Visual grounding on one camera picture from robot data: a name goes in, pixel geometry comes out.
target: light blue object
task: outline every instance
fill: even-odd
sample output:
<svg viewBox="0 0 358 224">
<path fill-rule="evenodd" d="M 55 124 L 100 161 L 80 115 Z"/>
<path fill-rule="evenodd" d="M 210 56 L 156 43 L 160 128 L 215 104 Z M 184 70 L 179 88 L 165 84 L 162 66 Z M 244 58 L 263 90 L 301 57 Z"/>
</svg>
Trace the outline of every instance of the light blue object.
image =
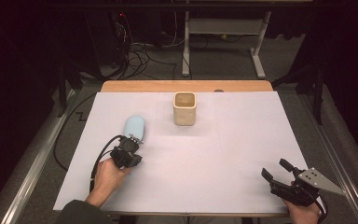
<svg viewBox="0 0 358 224">
<path fill-rule="evenodd" d="M 126 126 L 124 127 L 124 136 L 131 138 L 136 137 L 139 141 L 144 139 L 145 132 L 145 120 L 138 115 L 131 116 L 126 121 Z"/>
</svg>

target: table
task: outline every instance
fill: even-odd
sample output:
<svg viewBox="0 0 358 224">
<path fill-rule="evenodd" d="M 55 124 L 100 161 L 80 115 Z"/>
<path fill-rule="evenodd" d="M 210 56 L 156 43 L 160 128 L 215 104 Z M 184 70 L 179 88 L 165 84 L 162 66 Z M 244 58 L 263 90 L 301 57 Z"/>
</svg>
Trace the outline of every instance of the table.
<svg viewBox="0 0 358 224">
<path fill-rule="evenodd" d="M 225 92 L 210 93 L 216 90 Z M 178 127 L 168 119 L 173 91 L 197 92 L 198 115 L 202 116 L 197 116 L 194 126 Z M 243 102 L 230 102 L 238 99 Z M 278 164 L 281 156 L 298 167 L 306 163 L 278 95 L 263 80 L 105 82 L 94 101 L 55 210 L 74 198 L 83 200 L 87 196 L 94 158 L 109 140 L 106 138 L 119 134 L 125 119 L 134 112 L 146 120 L 145 143 L 138 150 L 144 159 L 102 207 L 104 211 L 120 215 L 287 216 L 281 200 L 269 194 L 261 169 L 265 167 L 290 183 L 293 176 Z M 214 166 L 216 160 L 221 164 Z"/>
</svg>

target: wooden cup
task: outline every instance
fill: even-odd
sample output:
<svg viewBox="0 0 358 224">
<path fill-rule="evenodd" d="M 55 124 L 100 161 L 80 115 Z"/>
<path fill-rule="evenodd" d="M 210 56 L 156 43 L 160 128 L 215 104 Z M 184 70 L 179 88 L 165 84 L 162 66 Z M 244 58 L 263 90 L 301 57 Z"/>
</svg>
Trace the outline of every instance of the wooden cup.
<svg viewBox="0 0 358 224">
<path fill-rule="evenodd" d="M 178 91 L 173 97 L 173 119 L 177 125 L 193 125 L 196 122 L 197 97 L 191 91 Z"/>
</svg>

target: table leg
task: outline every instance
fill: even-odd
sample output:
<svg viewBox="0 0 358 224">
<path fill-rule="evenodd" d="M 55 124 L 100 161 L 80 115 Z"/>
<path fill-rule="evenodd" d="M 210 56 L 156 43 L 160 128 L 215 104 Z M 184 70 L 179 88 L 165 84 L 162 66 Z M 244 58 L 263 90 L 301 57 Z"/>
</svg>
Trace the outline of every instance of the table leg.
<svg viewBox="0 0 358 224">
<path fill-rule="evenodd" d="M 263 23 L 260 26 L 260 31 L 258 33 L 257 45 L 255 48 L 251 48 L 251 55 L 255 65 L 255 71 L 257 72 L 257 76 L 260 79 L 266 78 L 266 74 L 264 73 L 263 66 L 261 65 L 260 58 L 258 57 L 258 52 L 260 51 L 261 44 L 263 43 L 264 35 L 266 34 L 267 27 L 269 26 L 269 17 L 271 16 L 271 12 L 266 12 L 264 16 Z"/>
<path fill-rule="evenodd" d="M 58 93 L 59 93 L 59 99 L 60 99 L 60 112 L 58 114 L 58 118 L 62 117 L 63 113 L 66 110 L 66 89 L 65 89 L 65 74 L 64 74 L 64 68 L 63 63 L 60 64 L 60 67 L 58 68 Z"/>
<path fill-rule="evenodd" d="M 183 60 L 182 60 L 182 76 L 188 77 L 190 75 L 190 48 L 188 47 L 188 39 L 190 36 L 190 27 L 189 27 L 189 15 L 190 13 L 186 12 L 185 20 L 185 47 L 183 50 Z"/>
</svg>

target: wooden table edge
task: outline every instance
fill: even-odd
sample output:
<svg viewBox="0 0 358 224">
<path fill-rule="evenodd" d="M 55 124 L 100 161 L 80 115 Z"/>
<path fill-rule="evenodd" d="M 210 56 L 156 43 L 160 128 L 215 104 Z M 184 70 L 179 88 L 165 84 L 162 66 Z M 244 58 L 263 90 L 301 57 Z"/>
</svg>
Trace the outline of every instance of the wooden table edge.
<svg viewBox="0 0 358 224">
<path fill-rule="evenodd" d="M 109 80 L 101 92 L 273 91 L 266 80 Z"/>
</svg>

